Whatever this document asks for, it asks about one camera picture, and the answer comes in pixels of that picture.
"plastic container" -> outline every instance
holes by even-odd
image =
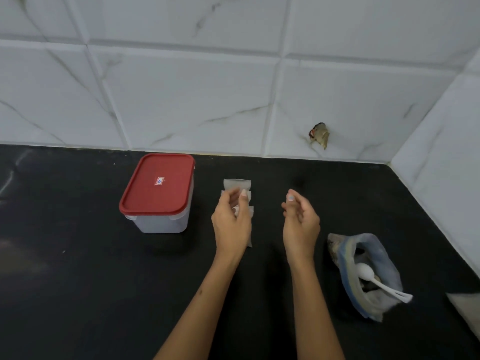
[[[144,233],[187,228],[195,160],[187,154],[147,154],[140,159],[119,208]]]

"tiled backsplash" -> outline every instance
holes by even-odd
[[[480,0],[0,0],[0,141],[388,162],[479,35]]]
[[[392,160],[480,277],[480,51]]]

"left hand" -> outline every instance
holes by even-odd
[[[232,208],[237,204],[239,212],[235,217]],[[224,191],[213,212],[212,223],[216,241],[215,257],[240,262],[252,231],[247,192],[243,190],[240,193],[239,188]]]

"white plastic spoon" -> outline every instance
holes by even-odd
[[[395,298],[398,298],[404,303],[408,303],[412,300],[413,296],[411,294],[403,293],[403,292],[400,292],[399,290],[389,288],[385,284],[382,284],[378,280],[376,280],[374,270],[369,265],[363,262],[359,262],[355,266],[357,268],[357,274],[359,278],[363,280],[368,280],[378,285],[385,292],[390,293],[392,296],[394,296]]]

